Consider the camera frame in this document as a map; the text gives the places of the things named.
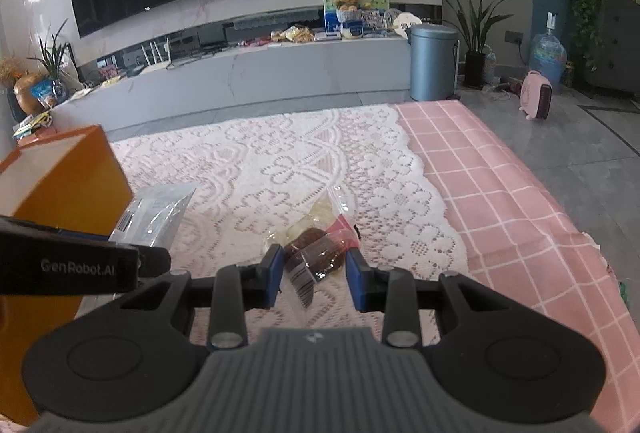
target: snack bag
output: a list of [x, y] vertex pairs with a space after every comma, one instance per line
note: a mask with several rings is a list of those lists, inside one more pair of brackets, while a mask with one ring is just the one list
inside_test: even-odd
[[353, 219], [354, 213], [344, 190], [332, 186], [289, 229], [268, 235], [265, 249], [273, 243], [284, 247], [286, 280], [283, 292], [286, 295], [295, 293], [298, 307], [308, 308], [315, 286], [344, 265], [348, 249], [359, 247]]

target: barcode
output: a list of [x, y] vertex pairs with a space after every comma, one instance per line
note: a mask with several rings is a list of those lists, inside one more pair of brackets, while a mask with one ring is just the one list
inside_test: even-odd
[[296, 266], [289, 274], [291, 285], [296, 290], [296, 295], [300, 299], [302, 306], [308, 308], [314, 300], [314, 281], [313, 275], [308, 271], [304, 263]]
[[129, 227], [129, 224], [131, 223], [131, 220], [133, 220], [133, 215], [134, 215], [134, 211], [131, 211], [130, 209], [126, 209], [122, 214], [122, 216], [120, 217], [120, 220], [118, 220], [116, 229], [118, 231], [122, 231], [123, 233], [125, 233], [127, 231], [127, 228]]

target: trash can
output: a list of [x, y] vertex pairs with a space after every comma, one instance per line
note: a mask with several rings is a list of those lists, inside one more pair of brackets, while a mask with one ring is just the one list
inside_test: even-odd
[[411, 45], [411, 90], [415, 101], [441, 101], [453, 95], [458, 77], [458, 32], [423, 23], [407, 29]]

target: stack of books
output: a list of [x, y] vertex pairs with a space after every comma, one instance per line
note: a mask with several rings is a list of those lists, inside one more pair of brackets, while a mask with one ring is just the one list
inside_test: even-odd
[[36, 116], [27, 116], [27, 118], [14, 127], [14, 139], [20, 140], [22, 137], [34, 134], [39, 128], [48, 128], [51, 126], [53, 119], [49, 111], [43, 112]]

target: orange box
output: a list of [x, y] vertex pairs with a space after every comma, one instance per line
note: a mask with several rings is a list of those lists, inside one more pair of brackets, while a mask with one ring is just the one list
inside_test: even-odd
[[[111, 234], [132, 198], [100, 126], [13, 150], [0, 163], [0, 193], [1, 215], [97, 235]], [[22, 425], [37, 418], [22, 384], [22, 358], [34, 341], [71, 321], [80, 301], [0, 295], [0, 415]]]

